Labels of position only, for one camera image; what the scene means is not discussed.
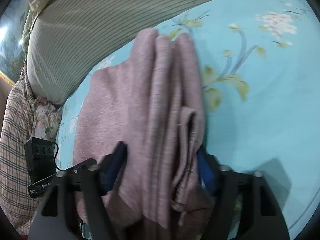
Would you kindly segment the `mauve knit sweater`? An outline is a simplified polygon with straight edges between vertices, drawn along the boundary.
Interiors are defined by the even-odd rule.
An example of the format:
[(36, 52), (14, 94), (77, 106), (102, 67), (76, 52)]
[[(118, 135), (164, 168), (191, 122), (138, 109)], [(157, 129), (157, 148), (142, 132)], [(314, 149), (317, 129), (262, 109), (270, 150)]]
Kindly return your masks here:
[(199, 64), (186, 33), (171, 41), (144, 29), (127, 61), (93, 73), (73, 161), (101, 160), (118, 142), (127, 144), (126, 165), (102, 198), (120, 239), (203, 232), (212, 211), (197, 170), (204, 123)]

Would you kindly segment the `plaid checked blanket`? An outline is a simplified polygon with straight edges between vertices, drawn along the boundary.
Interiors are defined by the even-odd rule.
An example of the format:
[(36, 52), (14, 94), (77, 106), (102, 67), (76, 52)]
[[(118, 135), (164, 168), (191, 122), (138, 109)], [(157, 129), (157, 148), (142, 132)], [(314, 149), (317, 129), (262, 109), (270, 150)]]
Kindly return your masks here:
[(31, 182), (24, 150), (32, 134), (33, 100), (27, 68), (23, 67), (9, 93), (1, 131), (1, 208), (21, 235), (29, 233), (40, 203), (32, 199), (27, 190)]

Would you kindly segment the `pink floral pillow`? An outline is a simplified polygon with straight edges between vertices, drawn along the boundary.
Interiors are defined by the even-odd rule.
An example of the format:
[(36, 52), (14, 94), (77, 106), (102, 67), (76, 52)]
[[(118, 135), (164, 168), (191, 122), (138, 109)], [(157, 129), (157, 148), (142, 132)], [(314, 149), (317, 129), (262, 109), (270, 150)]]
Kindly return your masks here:
[(54, 142), (62, 119), (62, 108), (38, 96), (31, 109), (34, 114), (31, 137)]

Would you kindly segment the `framed landscape painting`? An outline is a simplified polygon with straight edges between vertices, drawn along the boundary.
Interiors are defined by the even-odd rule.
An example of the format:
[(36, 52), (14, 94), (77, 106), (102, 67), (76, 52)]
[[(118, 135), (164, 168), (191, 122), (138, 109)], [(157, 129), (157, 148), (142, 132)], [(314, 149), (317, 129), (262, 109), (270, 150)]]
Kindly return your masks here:
[(12, 82), (19, 79), (23, 68), (23, 29), (28, 11), (28, 0), (11, 0), (1, 16), (1, 72)]

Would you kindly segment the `green striped folded quilt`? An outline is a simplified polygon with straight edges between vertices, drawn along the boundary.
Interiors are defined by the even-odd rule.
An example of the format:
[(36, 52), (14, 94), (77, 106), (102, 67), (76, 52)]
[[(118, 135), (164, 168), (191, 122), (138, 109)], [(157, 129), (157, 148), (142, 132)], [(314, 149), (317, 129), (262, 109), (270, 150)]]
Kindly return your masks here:
[(153, 27), (211, 0), (53, 0), (30, 34), (27, 77), (35, 96), (63, 104), (103, 58)]

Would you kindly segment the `turquoise floral bed sheet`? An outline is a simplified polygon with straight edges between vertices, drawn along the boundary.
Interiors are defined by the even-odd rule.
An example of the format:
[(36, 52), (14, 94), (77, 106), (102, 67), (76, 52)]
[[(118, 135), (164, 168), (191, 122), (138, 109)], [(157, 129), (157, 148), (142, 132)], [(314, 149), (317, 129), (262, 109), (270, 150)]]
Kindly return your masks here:
[(319, 21), (307, 1), (212, 0), (152, 20), (195, 39), (208, 152), (262, 171), (297, 237), (319, 216)]

